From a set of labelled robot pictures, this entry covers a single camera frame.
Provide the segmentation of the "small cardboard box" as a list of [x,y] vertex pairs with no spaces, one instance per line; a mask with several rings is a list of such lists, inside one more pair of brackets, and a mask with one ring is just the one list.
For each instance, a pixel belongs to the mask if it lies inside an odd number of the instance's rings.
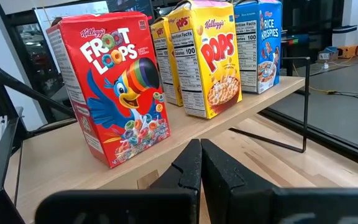
[[318,63],[333,62],[338,59],[338,48],[337,47],[326,47],[322,51],[318,52]]

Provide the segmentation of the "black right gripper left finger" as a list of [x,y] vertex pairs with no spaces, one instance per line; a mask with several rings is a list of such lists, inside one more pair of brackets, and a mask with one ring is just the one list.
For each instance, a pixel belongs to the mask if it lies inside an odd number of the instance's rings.
[[198,224],[202,147],[192,139],[144,190],[65,190],[45,198],[35,224]]

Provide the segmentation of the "red Froot Loops cereal box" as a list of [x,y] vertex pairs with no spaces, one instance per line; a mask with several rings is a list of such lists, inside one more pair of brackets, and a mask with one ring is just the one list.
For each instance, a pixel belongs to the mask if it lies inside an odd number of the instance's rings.
[[145,14],[121,11],[58,17],[47,36],[95,158],[116,167],[169,137]]

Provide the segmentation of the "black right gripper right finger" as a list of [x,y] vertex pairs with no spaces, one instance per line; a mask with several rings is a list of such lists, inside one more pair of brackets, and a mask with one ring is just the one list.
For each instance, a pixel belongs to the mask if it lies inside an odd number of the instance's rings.
[[201,140],[211,224],[358,224],[358,188],[281,188]]

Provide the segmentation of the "yellow power box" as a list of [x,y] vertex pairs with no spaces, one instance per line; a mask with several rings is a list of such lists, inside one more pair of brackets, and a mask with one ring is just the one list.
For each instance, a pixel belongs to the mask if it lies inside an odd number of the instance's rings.
[[346,45],[338,47],[338,57],[350,59],[358,56],[358,45]]

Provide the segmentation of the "black computer monitor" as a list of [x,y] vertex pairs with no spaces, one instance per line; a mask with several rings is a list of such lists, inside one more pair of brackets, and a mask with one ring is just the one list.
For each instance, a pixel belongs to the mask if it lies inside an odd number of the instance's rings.
[[138,11],[145,14],[149,24],[155,20],[154,9],[151,0],[105,0],[110,12],[114,11]]

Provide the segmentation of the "yellow Corn Pops cereal box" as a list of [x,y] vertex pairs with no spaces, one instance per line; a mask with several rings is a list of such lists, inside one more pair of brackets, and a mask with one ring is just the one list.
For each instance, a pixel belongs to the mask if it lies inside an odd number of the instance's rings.
[[177,63],[167,16],[157,18],[150,26],[150,29],[165,97],[169,103],[183,106]]
[[186,114],[211,119],[240,102],[234,6],[181,0],[168,24]]

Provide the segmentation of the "wooden shelf with black frame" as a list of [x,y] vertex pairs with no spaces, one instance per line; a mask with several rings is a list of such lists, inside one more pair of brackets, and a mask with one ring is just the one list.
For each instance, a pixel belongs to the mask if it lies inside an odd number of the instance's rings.
[[11,154],[0,146],[0,219],[28,224],[47,196],[69,189],[139,189],[151,175],[166,171],[192,139],[212,138],[257,114],[300,88],[309,76],[282,76],[280,83],[242,100],[212,119],[188,116],[183,108],[168,105],[171,135],[123,164],[109,168],[88,148],[78,123],[26,139]]

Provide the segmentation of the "blue Rice Krispies cereal box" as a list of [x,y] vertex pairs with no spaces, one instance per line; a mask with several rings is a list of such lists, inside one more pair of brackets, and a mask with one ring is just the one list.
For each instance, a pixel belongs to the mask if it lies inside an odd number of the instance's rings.
[[261,94],[280,80],[282,3],[238,0],[234,15],[242,91]]

